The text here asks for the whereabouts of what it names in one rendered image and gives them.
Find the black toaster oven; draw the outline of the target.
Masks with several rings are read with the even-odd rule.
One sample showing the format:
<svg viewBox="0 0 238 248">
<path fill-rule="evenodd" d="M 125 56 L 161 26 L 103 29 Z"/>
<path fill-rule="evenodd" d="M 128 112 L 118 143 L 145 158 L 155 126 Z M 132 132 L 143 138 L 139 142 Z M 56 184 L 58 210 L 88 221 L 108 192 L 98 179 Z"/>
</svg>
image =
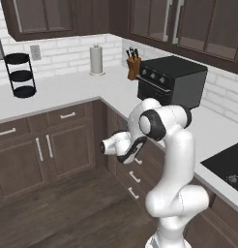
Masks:
<svg viewBox="0 0 238 248">
<path fill-rule="evenodd" d="M 140 63 L 137 97 L 154 98 L 162 106 L 181 105 L 188 109 L 200 105 L 207 77 L 206 66 L 177 57 L 167 56 Z"/>
</svg>

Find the grey wall socket plate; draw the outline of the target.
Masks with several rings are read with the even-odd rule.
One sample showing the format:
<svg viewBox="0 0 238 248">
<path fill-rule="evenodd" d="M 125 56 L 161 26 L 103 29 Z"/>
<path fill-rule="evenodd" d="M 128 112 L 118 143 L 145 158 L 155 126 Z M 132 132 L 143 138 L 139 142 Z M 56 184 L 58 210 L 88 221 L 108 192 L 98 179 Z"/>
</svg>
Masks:
<svg viewBox="0 0 238 248">
<path fill-rule="evenodd" d="M 37 60 L 42 59 L 39 45 L 30 46 L 30 50 L 31 50 L 31 55 L 32 55 L 33 61 L 37 61 Z"/>
</svg>

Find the dark brown glass-door wall cupboards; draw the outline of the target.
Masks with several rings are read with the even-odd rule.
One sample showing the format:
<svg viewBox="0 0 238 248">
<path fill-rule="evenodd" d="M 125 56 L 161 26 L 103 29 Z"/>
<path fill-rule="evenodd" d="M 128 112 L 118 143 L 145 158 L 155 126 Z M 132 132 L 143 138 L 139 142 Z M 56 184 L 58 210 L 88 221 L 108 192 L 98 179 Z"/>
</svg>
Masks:
<svg viewBox="0 0 238 248">
<path fill-rule="evenodd" d="M 108 0 L 109 31 L 238 75 L 238 0 Z"/>
<path fill-rule="evenodd" d="M 115 34 L 126 37 L 132 0 L 0 0 L 18 42 Z"/>
</svg>

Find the brown cupboard door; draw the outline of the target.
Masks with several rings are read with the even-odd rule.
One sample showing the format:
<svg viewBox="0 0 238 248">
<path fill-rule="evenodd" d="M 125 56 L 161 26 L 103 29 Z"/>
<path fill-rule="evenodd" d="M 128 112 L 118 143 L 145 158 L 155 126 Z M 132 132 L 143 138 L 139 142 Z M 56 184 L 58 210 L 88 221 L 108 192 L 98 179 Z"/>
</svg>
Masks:
<svg viewBox="0 0 238 248">
<path fill-rule="evenodd" d="M 35 138 L 40 137 L 32 135 L 0 143 L 0 202 L 42 188 L 50 181 L 44 147 L 41 145 L 41 161 Z"/>
<path fill-rule="evenodd" d="M 69 178 L 95 166 L 93 128 L 90 121 L 55 127 L 50 136 L 53 158 L 48 155 L 51 177 L 57 181 Z"/>
</svg>

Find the wooden knife block with knives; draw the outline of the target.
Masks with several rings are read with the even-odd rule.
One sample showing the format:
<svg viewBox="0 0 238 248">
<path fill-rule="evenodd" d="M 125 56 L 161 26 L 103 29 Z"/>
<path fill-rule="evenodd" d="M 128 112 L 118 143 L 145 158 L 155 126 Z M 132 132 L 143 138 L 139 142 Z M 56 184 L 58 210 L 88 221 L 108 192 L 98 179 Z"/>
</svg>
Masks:
<svg viewBox="0 0 238 248">
<path fill-rule="evenodd" d="M 128 54 L 127 64 L 129 68 L 128 79 L 135 80 L 135 77 L 139 74 L 141 58 L 138 55 L 138 50 L 136 48 L 130 47 L 126 50 Z"/>
</svg>

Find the brown cupboard front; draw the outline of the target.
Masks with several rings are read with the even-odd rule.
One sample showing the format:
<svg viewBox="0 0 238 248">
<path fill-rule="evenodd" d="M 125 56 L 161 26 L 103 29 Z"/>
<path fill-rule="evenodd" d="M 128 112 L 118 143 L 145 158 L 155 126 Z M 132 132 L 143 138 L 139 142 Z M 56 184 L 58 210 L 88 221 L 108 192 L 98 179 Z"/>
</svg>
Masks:
<svg viewBox="0 0 238 248">
<path fill-rule="evenodd" d="M 197 179 L 209 195 L 209 207 L 195 216 L 185 230 L 192 248 L 238 248 L 238 212 Z"/>
</svg>

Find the black hob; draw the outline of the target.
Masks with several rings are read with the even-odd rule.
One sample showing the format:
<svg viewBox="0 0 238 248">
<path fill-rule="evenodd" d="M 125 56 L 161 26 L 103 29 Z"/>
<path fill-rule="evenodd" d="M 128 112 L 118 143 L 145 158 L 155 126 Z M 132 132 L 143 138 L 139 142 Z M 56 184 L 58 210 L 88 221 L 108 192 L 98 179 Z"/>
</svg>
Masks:
<svg viewBox="0 0 238 248">
<path fill-rule="evenodd" d="M 238 191 L 238 142 L 201 164 Z"/>
</svg>

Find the white paper towel roll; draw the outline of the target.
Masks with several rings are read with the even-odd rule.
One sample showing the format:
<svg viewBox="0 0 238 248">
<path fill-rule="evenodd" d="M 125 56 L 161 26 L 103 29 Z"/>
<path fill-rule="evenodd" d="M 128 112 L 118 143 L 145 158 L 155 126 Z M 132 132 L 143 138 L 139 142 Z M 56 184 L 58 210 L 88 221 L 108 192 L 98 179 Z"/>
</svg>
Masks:
<svg viewBox="0 0 238 248">
<path fill-rule="evenodd" d="M 90 74 L 103 76 L 103 48 L 97 44 L 90 47 Z"/>
</svg>

